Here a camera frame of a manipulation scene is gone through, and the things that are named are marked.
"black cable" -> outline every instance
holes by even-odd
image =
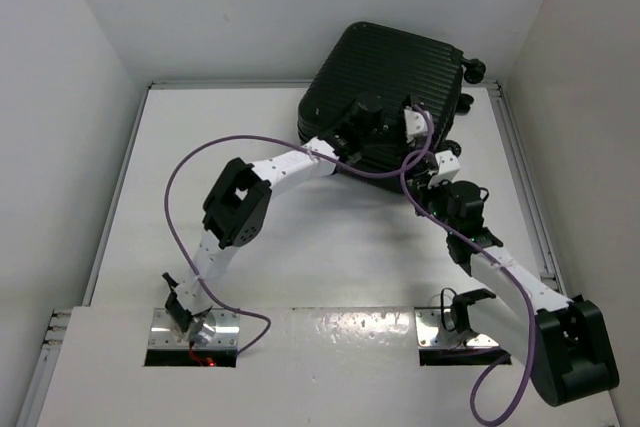
[[[456,330],[456,326],[455,325],[453,326],[453,329],[449,330],[447,328],[447,325],[444,322],[444,293],[447,290],[450,291],[454,296],[458,295],[458,293],[455,290],[453,290],[451,287],[445,287],[444,289],[442,289],[440,291],[440,324],[442,325],[442,328],[445,331],[447,331],[447,332],[455,332],[455,330]]]

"metal plate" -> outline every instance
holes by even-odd
[[[445,322],[449,325],[450,311],[444,309]],[[498,343],[484,334],[463,342],[457,332],[447,332],[442,328],[440,308],[415,309],[418,348],[425,350],[453,350],[458,348],[489,349],[498,347]]]
[[[194,350],[236,350],[240,322],[236,314],[211,309],[203,329],[194,338]],[[149,331],[148,350],[188,350],[189,343],[178,333],[173,320],[164,309],[155,309]]]

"white arm segment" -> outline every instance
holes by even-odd
[[[333,148],[318,138],[311,139],[303,147],[308,151],[319,152],[339,160]],[[336,166],[312,154],[292,150],[268,160],[253,162],[252,170],[262,180],[270,182],[271,197],[273,198],[307,180],[333,174]],[[212,232],[203,230],[200,246],[193,257],[193,261],[200,271],[200,277],[208,285],[214,285],[227,272],[238,249],[234,246],[221,249],[218,238]],[[179,285],[175,289],[178,301],[193,315],[203,312],[213,305],[190,268],[187,267],[184,277],[178,279],[178,282]]]
[[[486,249],[522,284],[537,312],[565,309],[571,300],[551,290],[522,267],[502,247]],[[482,254],[471,256],[471,275],[496,294],[495,299],[483,299],[467,309],[471,330],[483,333],[500,344],[524,365],[529,341],[529,316],[522,294],[517,287]]]

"table surface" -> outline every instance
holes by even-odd
[[[536,272],[533,249],[485,89],[456,119],[461,179],[489,188],[487,224]],[[152,90],[146,102],[91,307],[77,308],[40,417],[41,427],[176,425],[477,425],[468,398],[479,367],[420,367],[413,306],[445,286],[477,286],[449,259],[444,233],[399,195],[344,176],[311,181],[270,205],[262,233],[214,286],[226,301],[273,319],[235,369],[143,367],[162,272],[184,268],[162,212],[174,165],[191,149],[237,133],[295,141],[302,88]],[[202,199],[230,158],[282,149],[233,142],[187,165],[172,212],[197,246]],[[241,319],[240,343],[262,324]],[[479,406],[496,416],[522,367],[497,368]],[[600,427],[615,419],[608,394],[561,408],[529,386],[506,425]]]

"robotic arm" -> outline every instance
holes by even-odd
[[[204,202],[204,229],[194,257],[199,278],[214,282],[226,272],[238,249],[260,232],[271,197],[335,173],[336,165],[315,153],[353,163],[371,143],[406,144],[407,153],[425,143],[427,126],[411,109],[398,109],[395,122],[403,128],[397,132],[378,128],[388,121],[380,115],[375,96],[357,99],[345,116],[303,146],[306,152],[291,151],[253,164],[231,160]],[[527,291],[536,312],[531,379],[540,396],[557,406],[616,387],[618,372],[600,310],[589,301],[572,300],[549,289],[519,265],[484,226],[488,191],[472,182],[452,182],[459,169],[457,157],[447,150],[422,161],[410,174],[411,193],[420,206],[500,262],[496,265],[448,235],[453,261],[486,286],[454,297],[449,319],[453,335],[464,339],[486,334],[525,363],[532,319],[522,294],[501,271],[504,267]],[[177,328],[191,339],[197,334],[193,330],[199,325],[198,317],[213,302],[193,272],[185,272],[177,281],[168,274],[164,277],[171,290],[165,307]]]

